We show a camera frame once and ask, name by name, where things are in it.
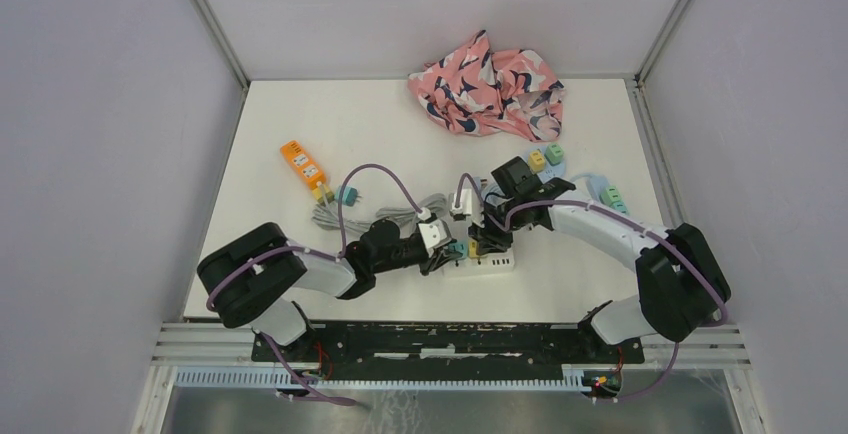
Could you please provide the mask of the white power strip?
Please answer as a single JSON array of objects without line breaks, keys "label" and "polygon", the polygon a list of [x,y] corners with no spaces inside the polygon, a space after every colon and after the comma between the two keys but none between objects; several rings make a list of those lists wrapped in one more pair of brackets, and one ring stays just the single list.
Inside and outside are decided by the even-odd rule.
[{"label": "white power strip", "polygon": [[513,272],[517,263],[514,251],[490,253],[482,257],[465,257],[449,261],[441,268],[446,277],[468,278]]}]

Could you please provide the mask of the teal USB plug adapter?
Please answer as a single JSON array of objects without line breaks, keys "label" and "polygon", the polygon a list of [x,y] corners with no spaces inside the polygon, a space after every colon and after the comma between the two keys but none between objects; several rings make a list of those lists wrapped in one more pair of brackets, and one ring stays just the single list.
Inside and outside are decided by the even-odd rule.
[{"label": "teal USB plug adapter", "polygon": [[340,186],[336,191],[336,200],[340,205],[352,207],[361,199],[359,191],[351,186]]}]

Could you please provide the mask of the orange power strip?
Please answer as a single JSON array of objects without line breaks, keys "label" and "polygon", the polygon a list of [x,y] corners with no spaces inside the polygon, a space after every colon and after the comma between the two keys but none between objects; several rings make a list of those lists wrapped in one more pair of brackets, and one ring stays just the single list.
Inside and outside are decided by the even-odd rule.
[{"label": "orange power strip", "polygon": [[280,154],[299,180],[313,191],[327,184],[327,175],[315,158],[297,141],[283,144]]}]

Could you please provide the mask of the yellow USB plug adapter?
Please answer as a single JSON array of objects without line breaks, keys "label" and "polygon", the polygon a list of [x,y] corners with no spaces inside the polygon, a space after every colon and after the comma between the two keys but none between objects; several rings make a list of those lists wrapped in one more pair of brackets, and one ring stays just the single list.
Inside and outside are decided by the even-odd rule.
[{"label": "yellow USB plug adapter", "polygon": [[316,204],[322,207],[329,207],[335,201],[333,190],[322,182],[318,182],[312,190]]}]

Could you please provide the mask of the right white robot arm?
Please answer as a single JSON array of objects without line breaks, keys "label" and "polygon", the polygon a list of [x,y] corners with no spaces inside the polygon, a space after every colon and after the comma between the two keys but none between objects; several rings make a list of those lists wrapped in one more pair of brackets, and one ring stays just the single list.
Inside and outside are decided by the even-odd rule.
[{"label": "right white robot arm", "polygon": [[635,295],[602,304],[584,318],[589,328],[579,332],[577,346],[585,359],[602,362],[631,338],[659,335],[680,343],[700,327],[728,322],[731,289],[695,226],[638,222],[561,177],[542,181],[520,157],[492,176],[494,202],[469,175],[461,177],[449,202],[452,216],[471,217],[469,236],[479,248],[506,251],[515,232],[542,227],[587,243],[635,274]]}]

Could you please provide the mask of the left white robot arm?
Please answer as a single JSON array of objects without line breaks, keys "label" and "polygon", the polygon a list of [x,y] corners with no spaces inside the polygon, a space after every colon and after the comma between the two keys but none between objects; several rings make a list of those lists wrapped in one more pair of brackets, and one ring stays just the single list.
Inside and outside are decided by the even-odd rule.
[{"label": "left white robot arm", "polygon": [[423,276],[459,260],[446,223],[433,218],[407,237],[381,219],[342,253],[331,255],[293,242],[278,224],[264,223],[203,258],[196,274],[206,308],[228,329],[248,326],[266,334],[291,360],[307,358],[315,336],[308,317],[284,295],[292,288],[334,299],[356,299],[379,274],[415,267]]}]

